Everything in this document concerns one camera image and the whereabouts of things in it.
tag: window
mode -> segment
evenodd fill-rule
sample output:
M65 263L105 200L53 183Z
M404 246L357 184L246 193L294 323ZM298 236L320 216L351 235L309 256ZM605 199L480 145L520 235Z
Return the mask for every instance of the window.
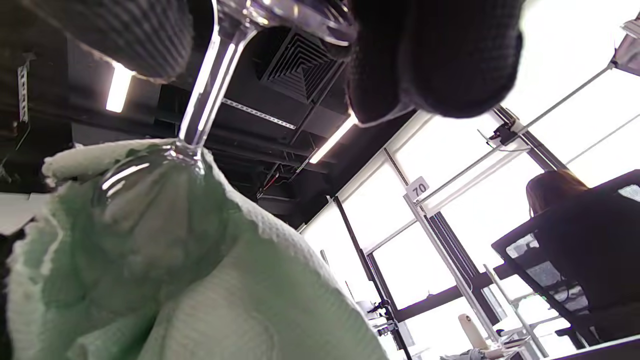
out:
M453 300L404 322L416 343L415 347L426 349L422 353L423 359L439 359L442 355L460 354L471 348L458 321L460 314L469 315L480 333L486 336L486 331L480 326L465 298Z
M375 171L344 204L360 247L366 249L413 218L402 198L404 186L388 163Z
M420 224L413 224L373 254L399 309L456 285Z
M483 269L483 264L502 264L491 244L529 219L525 187L540 173L542 169L528 155L519 154L442 208L478 269Z
M573 173L588 186L596 186L640 168L640 119L615 132L569 163Z
M511 299L515 299L519 296L531 293L531 288L518 276L511 276L501 281L503 288L507 291L507 295ZM489 288L495 294L500 294L500 291L496 285L491 285ZM506 299L502 295L497 296L498 301L503 309L507 313L507 318L496 326L494 329L516 329L521 327L521 323L515 316L511 306L506 302ZM519 305L520 314L524 317L525 321L529 324L534 322L551 319L558 315L556 311L550 308L540 296L532 295L523 301ZM571 343L571 340L567 337L559 337L555 331L569 327L570 324L563 318L552 320L550 322L539 325L535 328L534 332L540 339L542 346L545 348L550 357L559 357L568 354L575 347Z
M640 114L638 76L610 70L531 127L561 161L572 159Z
M430 193L490 151L478 130L488 136L499 124L488 113L473 119L433 117L394 157L408 181L424 177Z
M353 248L340 211L334 204L329 204L318 214L302 235L318 256L324 250L333 276L347 296L352 294L355 301L380 301Z
M639 10L637 0L526 2L518 77L502 105L523 123L540 115L607 65L624 36L620 26Z

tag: wine glass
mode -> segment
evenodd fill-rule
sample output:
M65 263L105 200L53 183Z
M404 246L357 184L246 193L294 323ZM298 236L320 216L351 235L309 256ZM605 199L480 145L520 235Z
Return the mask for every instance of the wine glass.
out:
M91 184L95 187L90 215L93 258L107 259L103 263L122 277L144 277L134 288L151 287L144 291L149 294L160 291L158 286L168 284L170 278L175 280L175 274L184 275L186 264L200 263L201 258L211 255L204 268L196 271L200 275L192 272L189 276L178 276L184 285L206 274L220 260L223 254L208 253L210 244L198 238L232 237L229 232L234 230L225 227L229 223L225 217L231 216L232 210L221 208L229 201L223 199L222 186L206 186L216 180L202 150L247 41L260 28L281 25L295 26L335 45L348 45L355 37L349 12L339 0L212 0L212 3L214 29L178 139L132 151L127 159ZM210 233L203 234L203 227L209 227L204 231ZM220 241L219 249L228 248L228 244ZM86 266L93 266L93 260L83 261ZM98 277L104 272L82 273ZM161 291L172 292L164 288ZM146 301L143 297L136 299ZM135 307L131 301L123 303Z

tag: metal frame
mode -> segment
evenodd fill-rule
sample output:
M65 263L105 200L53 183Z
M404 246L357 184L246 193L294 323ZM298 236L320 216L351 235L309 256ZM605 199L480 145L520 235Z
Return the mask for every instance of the metal frame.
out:
M412 360L413 357L409 352L409 347L407 346L403 335L400 333L398 321L396 320L396 316L395 316L395 311L397 309L395 304L392 301L390 301L390 293L388 292L387 284L384 282L384 279L381 279L381 277L380 278L378 277L378 275L380 274L380 270L378 269L378 266L375 262L375 258L373 258L373 256L369 258L364 255L364 251L362 251L362 248L360 248L360 245L358 244L358 239L356 238L355 233L353 232L353 228L351 227L349 218L347 217L347 214L344 211L344 207L342 207L342 202L340 201L340 198L338 198L337 196L334 197L333 202L338 208L338 211L340 211L340 215L342 215L342 220L344 221L344 225L347 227L347 232L349 233L349 237L351 238L351 242L353 243L353 248L358 254L358 258L360 259L360 262L363 266L365 274L367 274L368 280L373 282L373 285L375 286L376 291L378 292L378 296L380 297L380 300L381 300L380 304L387 305L385 307L385 309L387 310L387 320L393 325L392 326L393 329L391 330L391 335L394 337L394 340L396 341L396 345L399 347L399 350L402 350L404 352L404 355L406 356L406 360Z
M535 119L533 119L530 123L528 123L526 126L524 126L518 132L518 136L514 137L514 139L512 139L512 141L514 141L515 139L521 139L523 142L525 142L527 145L529 145L531 147L531 149L526 152L527 155L530 156L536 162L536 164L538 164L538 166L540 166L543 170L555 170L555 169L560 169L560 168L567 168L566 165L562 161L560 161L555 155L553 155L553 153L548 148L546 148L534 135L532 135L529 132L529 128L531 126L535 125L535 123L537 123L537 121L541 120L543 117L548 115L551 111L556 109L558 106L562 105L569 98L571 98L572 96L577 94L583 88L588 86L594 80L596 80L601 75L606 73L608 70L611 70L613 68L615 68L615 64L614 63L607 64L607 66L604 69L602 69L600 72L595 74L592 78L587 80L581 86L576 88L574 91L569 93L567 96L562 98L560 101L555 103L549 109L545 110L542 114L540 114ZM355 235L353 234L353 230L350 231L349 235L352 236L352 240L354 241L354 246L356 248L356 251L358 251L358 256L360 257L360 260L361 260L361 262L363 264L363 267L365 267L365 272L366 272L367 276L370 277L371 281L374 281L374 283L376 285L376 289L379 291L381 296L384 296L383 299L385 299L385 298L389 299L390 302L392 303L393 312L394 312L394 318L395 318L395 320L397 322L403 322L403 321L405 321L405 320L407 320L409 318L412 318L412 317L417 316L419 314L425 313L426 311L429 311L431 309L434 309L436 307L439 307L439 306L444 305L444 304L446 304L446 303L448 303L450 301L459 299L460 297L464 296L467 299L467 302L470 304L470 306L474 310L474 312L476 312L476 314L478 315L478 319L480 319L481 325L487 331L487 333L489 334L489 337L491 338L491 340L495 341L495 342L498 342L497 335L496 335L495 331L493 331L491 321L487 317L486 313L483 311L483 307L481 307L479 305L476 297L474 296L474 293L469 288L469 286L471 286L475 290L481 290L481 289L485 289L485 288L489 287L489 285L494 283L492 281L492 280L494 280L494 278L492 277L493 274L489 274L488 272L482 272L482 273L477 272L477 274L471 274L471 276L468 278L468 282L469 283L467 284L465 279L462 277L462 275L460 273L460 270L458 269L460 264L458 264L458 266L456 266L456 264L452 260L452 258L455 258L455 259L457 259L456 261L459 260L459 261L465 262L465 257L463 256L463 254L460 254L460 253L447 254L447 251L444 249L444 246L441 243L441 240L439 239L438 235L435 233L435 230L433 229L433 224L430 224L429 223L429 219L426 218L426 216L424 216L424 214L426 214L426 213L424 212L424 209L422 208L421 205L423 205L429 199L432 199L436 194L440 193L442 190L444 190L448 186L452 185L453 182L455 182L456 180L458 180L459 178L464 176L467 172L472 170L474 167L478 166L484 160L488 159L492 154L496 153L497 151L500 151L504 146L505 145L497 146L496 148L494 148L491 151L487 152L485 155L481 156L478 160L473 162L467 168L465 168L460 173L456 174L450 180L445 182L442 186L440 186L435 191L431 192L429 195L423 197L421 200L419 200L417 202L411 201L408 198L408 196L405 195L404 196L405 202L407 203L407 206L409 206L410 210L412 211L412 214L414 215L414 219L412 219L409 222L407 222L405 225L400 227L397 231L395 231L391 235L387 236L384 240L382 240L382 241L378 242L377 244L367 248L365 251L360 249L359 245L357 244L357 241L354 240L355 239ZM381 150L381 152L382 151L384 151L385 154L387 155L387 158L382 160L382 162L388 161L392 165L394 170L396 171L396 173L397 173L399 179L401 180L401 182L404 183L404 185L406 186L408 184L408 180L407 180L406 176L403 174L403 171L397 165L393 155L391 153L389 153L389 151L386 148L383 148ZM344 214L344 210L343 209L341 210L341 213L343 214L343 221L345 221L345 223L348 224L348 219L346 218L346 214ZM380 272L380 269L377 266L377 263L375 262L375 257L373 256L373 252L378 250L380 247L384 246L384 244L386 244L389 241L393 240L396 236L401 234L404 230L406 230L407 228L409 228L410 226L412 226L416 222L420 223L420 226L422 227L423 231L425 232L425 234L429 238L430 242L432 243L432 245L434 246L434 248L438 252L438 255L441 257L442 261L444 261L445 264L447 265L447 268L449 269L450 273L452 273L452 275L453 275L453 277L454 277L454 279L456 281L456 285L454 287L452 287L452 288L449 288L449 289L446 289L444 291L441 291L440 293L432 294L428 298L423 299L423 300L421 300L419 302L416 302L416 303L414 303L412 305L409 305L409 306L407 306L405 308L398 309L396 307L395 303L393 302L392 297L390 296L390 292L389 292L389 290L388 290L388 288L386 286L384 278L383 278L383 276L382 276L382 274ZM460 248L462 250L464 250L464 246L462 246L462 244L459 244L459 245L460 245ZM517 272L514 272L512 269L508 268L505 264L498 266L494 270L498 274L498 277L500 279L506 279L506 278L508 278L510 276L518 275ZM533 340L533 342L536 345L536 348L540 349L540 352L542 354L545 354L545 351L541 347L541 345L539 344L539 341Z
M409 207L409 209L413 213L415 219L418 220L418 223L420 223L420 226L422 227L422 230L424 230L424 232L427 234L427 237L431 241L431 244L433 245L433 247L438 252L438 255L440 256L442 261L445 263L445 265L449 269L449 272L451 273L451 275L453 275L453 278L456 281L456 285L458 286L458 288L462 292L462 295L466 298L466 300L469 303L469 305L471 306L471 308L476 313L476 315L478 317L478 320L480 321L480 324L482 325L484 330L489 335L489 338L493 342L498 343L498 336L495 333L495 331L493 331L493 326L491 325L491 322L487 318L486 314L480 308L480 305L478 304L476 298L471 293L471 290L469 289L469 287L467 287L467 284L465 283L465 281L460 276L460 273L458 272L458 269L456 269L456 267L453 265L453 262L451 261L451 259L449 259L447 257L447 254L445 253L444 249L442 248L442 246L440 245L440 243L436 239L436 237L433 234L433 232L431 231L431 228L429 227L429 225L427 224L426 219L418 212L418 209L416 208L416 205L409 198L409 195L405 194L403 196L403 198L404 198L404 201L406 202L407 206Z
M540 339L538 339L537 335L533 331L533 328L529 325L529 323L527 323L524 320L524 317L522 317L522 315L520 314L520 311L518 310L518 305L520 301L522 301L523 299L526 299L526 297L518 297L517 299L511 300L509 298L509 295L507 295L506 291L504 291L504 288L502 287L502 284L498 280L497 276L492 272L489 266L486 266L486 264L484 264L484 269L486 273L489 275L489 278L491 278L491 281L496 285L496 287L498 287L498 290L500 291L502 296L507 300L507 302L513 309L513 312L516 314L516 317L522 324L522 327L527 332L527 335L531 337L531 341L533 341L533 343L536 345L536 348L538 348L538 351L540 351L540 354L542 354L542 357L549 357L549 354L545 350L545 347L542 346L542 343L540 342Z

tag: metal pole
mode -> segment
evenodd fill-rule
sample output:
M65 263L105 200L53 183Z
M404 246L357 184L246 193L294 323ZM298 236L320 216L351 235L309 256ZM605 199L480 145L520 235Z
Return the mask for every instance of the metal pole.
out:
M460 289L460 292L462 293L462 295L464 295L467 302L476 313L478 319L480 320L480 324L486 331L487 335L489 335L489 338L494 343L498 343L499 342L498 335L493 330L493 326L491 325L491 322L486 317L485 313L482 312L480 308L480 304L478 304L476 298L471 293L471 290L469 290L469 288L467 287L467 284L465 284L465 281L462 279L462 276L460 276L458 269L456 269L456 267L451 262L451 259L449 259L444 249L440 245L440 243L438 243L438 240L435 238L435 235L433 234L433 232L431 232L431 228L425 221L424 217L422 217L418 209L415 207L415 205L413 204L413 201L409 199L409 195L405 194L403 198L404 198L404 201L406 201L407 206L409 206L409 209L413 213L413 216L415 217L415 219L418 221L418 223L420 223L420 226L422 226L422 230L424 230L424 232L427 234L429 241L431 241L431 244L438 252L438 255L440 256L442 261L444 261L445 265L447 265L449 272L451 273L451 275L453 275L453 278L456 281L456 285L458 285L458 289Z
M543 117L547 116L551 111L554 111L558 106L564 104L564 102L566 102L569 98L571 98L572 96L577 94L580 90L582 90L585 87L587 87L587 85L589 85L592 82L594 82L595 79L599 78L600 76L602 76L602 74L604 74L605 72L613 69L614 67L615 67L615 64L613 64L613 63L607 64L607 66L604 69L602 69L600 72L598 72L598 74L595 74L593 77L591 77L591 79L587 80L585 83L583 83L582 85L578 86L578 88L576 88L574 91L570 92L569 95L563 97L560 101L555 103L549 109L545 110L542 114L538 115L538 117L536 117L535 119L531 120L527 125L525 125L518 132L518 136L514 136L514 138L510 142L508 142L506 145L509 145L515 139L520 138L519 135L522 135L523 133L527 132L529 130L529 128L531 126L533 126L535 123L537 123L538 121L540 121L540 119L542 119ZM460 173L458 173L457 175L452 177L450 180L448 180L446 183L444 183L441 187L437 188L436 190L431 192L429 195L425 196L422 200L416 202L415 205L417 206L417 205L421 205L421 204L425 203L427 200L429 200L430 198L435 196L437 193L439 193L442 190L444 190L447 186L451 185L455 180L458 180L463 175L465 175L467 172L471 171L474 167L478 166L478 164L480 164L484 160L487 160L491 155L493 155L493 153L495 153L497 151L500 151L504 146L505 145L500 144L500 145L494 147L491 151L489 151L486 154L482 155L482 157L480 157L478 160L473 162L473 164L467 166L464 170L462 170Z
M483 265L487 275L489 275L489 278L491 279L491 281L493 281L493 283L498 287L498 290L500 290L500 292L502 293L502 296L507 300L507 302L513 309L513 312L516 314L516 317L522 324L522 327L525 329L527 334L531 337L531 341L533 341L533 343L536 345L536 348L538 348L538 351L540 351L540 354L542 354L542 357L549 357L549 354L545 350L545 347L542 346L540 339L538 339L537 335L533 333L533 329L531 329L531 326L529 326L529 323L527 323L524 320L524 318L522 317L518 309L513 305L511 299L509 298L509 296L507 296L507 293L504 291L504 288L502 288L502 284L500 283L498 278L496 278L496 276L493 274L493 271L489 268L489 266L486 266L486 264L483 264Z
M371 277L371 274L370 274L371 271L367 271L367 269L371 269L369 267L369 261L365 258L364 252L360 248L360 244L358 243L358 239L356 239L356 234L353 232L353 228L351 227L351 223L349 222L347 213L344 212L344 208L342 207L342 202L340 201L340 198L338 198L337 196L334 197L333 203L335 204L336 208L338 208L338 211L340 211L340 215L342 216L342 221L344 222L344 226L346 226L347 233L349 233L349 237L351 238L351 242L353 243L353 248L356 250L356 253L358 254L358 258L360 259L360 264L362 265L362 268L367 274L367 279L369 281L373 281L374 279Z
M577 158L581 157L582 155L584 155L585 152L593 149L594 147L596 147L598 144L602 143L604 140L610 138L611 136L613 136L615 133L617 133L618 131L622 130L623 127L631 124L631 122L635 119L637 119L638 117L640 117L640 114L634 116L631 118L631 120L626 121L624 124L618 126L614 131L611 131L609 134L606 134L602 139L598 140L596 143L594 143L593 145L589 146L588 148L584 149L584 151L582 151L580 154L574 156L571 160L567 161L566 164L569 165L570 163L573 163L574 160L576 160Z

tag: black glove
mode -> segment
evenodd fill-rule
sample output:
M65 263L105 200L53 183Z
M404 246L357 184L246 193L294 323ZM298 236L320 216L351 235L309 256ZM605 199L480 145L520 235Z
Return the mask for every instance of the black glove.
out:
M523 0L349 3L358 37L348 60L348 95L361 124L414 108L473 117L513 87Z
M193 24L185 0L21 0L99 56L166 83L186 68Z

